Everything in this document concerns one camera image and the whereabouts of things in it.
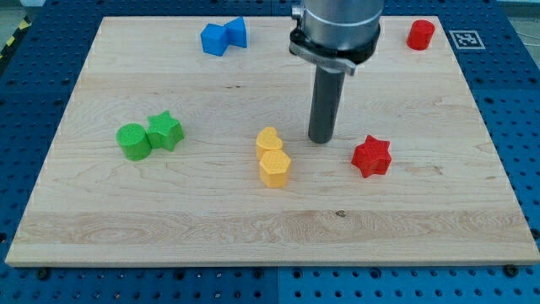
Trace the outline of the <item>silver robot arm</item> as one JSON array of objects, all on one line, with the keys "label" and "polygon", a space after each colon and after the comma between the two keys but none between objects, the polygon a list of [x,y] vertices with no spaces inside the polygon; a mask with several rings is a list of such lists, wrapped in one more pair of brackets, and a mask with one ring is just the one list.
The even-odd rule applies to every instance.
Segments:
[{"label": "silver robot arm", "polygon": [[303,0],[291,8],[289,51],[319,68],[354,75],[375,52],[383,0]]}]

